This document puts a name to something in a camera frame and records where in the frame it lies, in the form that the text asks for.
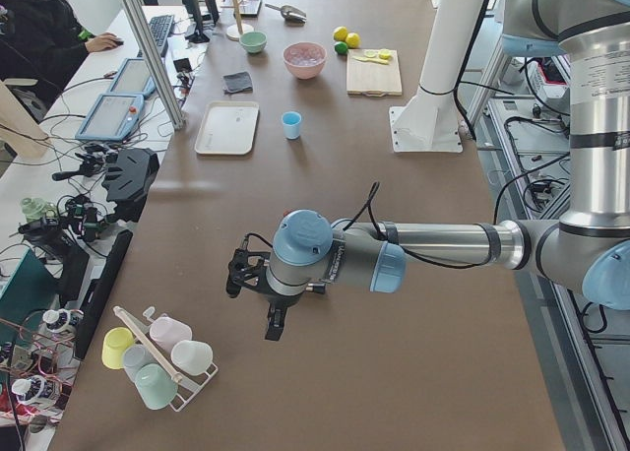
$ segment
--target lemon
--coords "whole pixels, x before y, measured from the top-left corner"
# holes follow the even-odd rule
[[[379,59],[389,60],[392,58],[392,51],[390,49],[381,49],[378,51]]]
[[[333,31],[333,39],[334,40],[346,40],[347,37],[347,28],[345,26],[339,26],[335,28]]]
[[[350,49],[357,49],[361,45],[361,37],[356,32],[351,32],[346,37],[346,44]]]
[[[347,44],[342,40],[340,40],[339,42],[335,42],[335,52],[337,52],[339,55],[346,55]]]

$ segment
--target white bottle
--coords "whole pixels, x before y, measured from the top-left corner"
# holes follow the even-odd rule
[[[69,385],[63,385],[54,380],[46,380],[40,375],[28,379],[18,379],[11,385],[18,402],[54,413],[62,412],[68,403]]]
[[[60,308],[46,311],[42,315],[42,319],[51,333],[58,336],[74,336],[82,316],[65,308]]]

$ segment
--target green bowl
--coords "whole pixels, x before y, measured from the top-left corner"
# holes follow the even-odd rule
[[[264,32],[251,31],[242,34],[238,41],[247,52],[250,54],[257,54],[265,48],[265,45],[267,44],[267,36]]]

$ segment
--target brown table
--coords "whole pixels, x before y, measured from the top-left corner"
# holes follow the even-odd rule
[[[558,450],[563,449],[513,276],[499,267],[452,271],[409,265],[394,294],[333,286],[306,294],[283,338],[263,340],[267,302],[224,291],[242,235],[272,236],[283,211],[352,216],[370,184],[383,220],[487,222],[492,203],[472,142],[461,155],[394,154],[388,108],[415,93],[434,12],[430,0],[267,0],[304,10],[287,26],[263,8],[264,53],[246,55],[224,19],[171,142],[120,277],[81,367],[53,450]],[[294,79],[282,51],[301,40],[332,50],[344,25],[365,47],[398,49],[402,97],[349,97],[346,63]],[[247,70],[254,92],[224,96],[221,75]],[[256,100],[245,157],[198,157],[201,115],[215,99]],[[300,140],[280,116],[300,111]],[[210,343],[219,375],[181,414],[147,410],[123,371],[100,363],[119,304],[150,304]]]

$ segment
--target label sticker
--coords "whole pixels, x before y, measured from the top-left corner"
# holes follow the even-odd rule
[[[344,235],[342,233],[335,232],[330,253],[331,255],[328,268],[326,269],[326,277],[321,280],[332,284],[337,279],[340,270],[344,266],[344,260],[346,257],[346,241],[344,240]]]
[[[630,133],[622,133],[618,134],[614,138],[614,146],[612,149],[614,151],[619,151],[620,149],[630,148]]]
[[[630,96],[630,50],[571,62],[571,104]]]

